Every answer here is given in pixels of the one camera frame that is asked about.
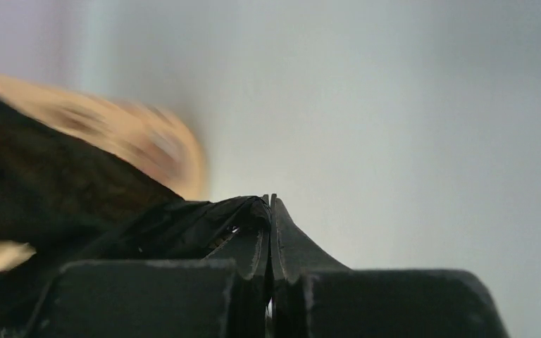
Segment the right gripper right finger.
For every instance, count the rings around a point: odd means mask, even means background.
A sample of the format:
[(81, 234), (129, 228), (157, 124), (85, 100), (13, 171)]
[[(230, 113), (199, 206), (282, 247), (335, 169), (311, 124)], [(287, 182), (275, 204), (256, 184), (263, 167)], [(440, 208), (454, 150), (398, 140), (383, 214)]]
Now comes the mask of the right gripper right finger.
[(348, 268), (270, 198), (276, 337), (507, 337), (487, 287), (466, 270)]

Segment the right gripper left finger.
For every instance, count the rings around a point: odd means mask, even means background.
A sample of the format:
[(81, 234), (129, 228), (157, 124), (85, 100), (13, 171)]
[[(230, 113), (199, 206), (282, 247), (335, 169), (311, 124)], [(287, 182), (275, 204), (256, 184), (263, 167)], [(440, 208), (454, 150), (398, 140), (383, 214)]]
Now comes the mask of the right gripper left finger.
[(69, 263), (43, 293), (28, 337), (265, 337), (269, 198), (202, 260)]

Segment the black plastic trash bag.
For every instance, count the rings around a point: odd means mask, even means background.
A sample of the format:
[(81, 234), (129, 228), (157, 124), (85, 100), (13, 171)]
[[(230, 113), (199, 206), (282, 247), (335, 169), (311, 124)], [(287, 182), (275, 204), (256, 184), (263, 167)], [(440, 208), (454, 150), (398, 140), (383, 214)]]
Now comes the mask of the black plastic trash bag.
[(263, 280), (209, 254), (266, 207), (185, 201), (0, 99), (0, 239), (35, 250), (0, 272), (0, 336), (262, 337)]

